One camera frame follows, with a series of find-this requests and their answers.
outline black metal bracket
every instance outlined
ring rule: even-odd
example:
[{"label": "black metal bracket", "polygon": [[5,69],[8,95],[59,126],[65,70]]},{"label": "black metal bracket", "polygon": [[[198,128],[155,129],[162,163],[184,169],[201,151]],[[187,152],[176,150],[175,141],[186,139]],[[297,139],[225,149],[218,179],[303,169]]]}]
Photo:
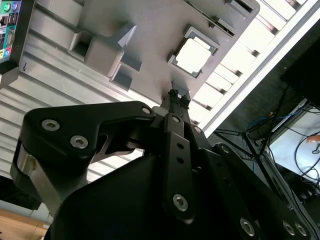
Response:
[{"label": "black metal bracket", "polygon": [[[280,219],[304,226],[268,188],[248,183],[259,179],[243,176],[250,170],[241,159],[228,146],[212,148],[190,124],[188,104],[173,90],[163,114],[141,102],[27,113],[11,173],[18,187],[41,198],[54,215],[46,240],[266,239],[269,221],[275,222],[275,236],[302,239],[281,228]],[[87,184],[90,163],[136,148],[144,149],[142,157]],[[265,196],[261,201],[274,210],[252,207],[254,194]]]}]

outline wooden floor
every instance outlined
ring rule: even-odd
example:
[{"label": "wooden floor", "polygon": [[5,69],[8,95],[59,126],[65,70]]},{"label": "wooden floor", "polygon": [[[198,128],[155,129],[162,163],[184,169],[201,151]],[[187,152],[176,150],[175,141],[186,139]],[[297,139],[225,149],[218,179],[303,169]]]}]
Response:
[{"label": "wooden floor", "polygon": [[0,210],[0,240],[41,240],[47,227],[32,218]]}]

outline gray metal plate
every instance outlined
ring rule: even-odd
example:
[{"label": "gray metal plate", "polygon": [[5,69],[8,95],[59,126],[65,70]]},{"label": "gray metal plate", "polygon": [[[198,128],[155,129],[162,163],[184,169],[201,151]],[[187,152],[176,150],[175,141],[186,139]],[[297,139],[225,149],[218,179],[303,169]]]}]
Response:
[{"label": "gray metal plate", "polygon": [[[90,0],[86,1],[79,25],[97,35],[111,36],[127,22],[137,29],[125,52],[141,61],[139,74],[132,75],[131,88],[161,102],[174,81],[190,91],[193,97],[217,65],[259,12],[255,0],[243,0],[252,7],[244,17],[224,0],[191,0],[210,17],[218,17],[234,29],[234,37],[209,27],[209,21],[183,0]],[[195,79],[179,68],[168,64],[172,52],[178,49],[188,26],[195,27],[220,45]]]}]

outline monitor screen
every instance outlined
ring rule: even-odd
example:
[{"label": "monitor screen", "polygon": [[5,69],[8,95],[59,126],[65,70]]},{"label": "monitor screen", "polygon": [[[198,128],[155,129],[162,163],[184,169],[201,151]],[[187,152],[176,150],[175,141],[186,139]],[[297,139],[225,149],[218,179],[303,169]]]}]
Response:
[{"label": "monitor screen", "polygon": [[22,0],[0,0],[0,64],[9,60]]}]

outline black panel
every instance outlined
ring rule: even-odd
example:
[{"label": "black panel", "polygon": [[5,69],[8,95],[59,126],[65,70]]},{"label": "black panel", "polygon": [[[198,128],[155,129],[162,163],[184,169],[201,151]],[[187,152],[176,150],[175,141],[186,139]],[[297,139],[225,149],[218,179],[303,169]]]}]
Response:
[{"label": "black panel", "polygon": [[41,202],[17,188],[11,179],[0,176],[0,186],[0,200],[30,210],[39,208]]},{"label": "black panel", "polygon": [[318,107],[320,107],[319,54],[320,38],[282,76],[282,80]]}]

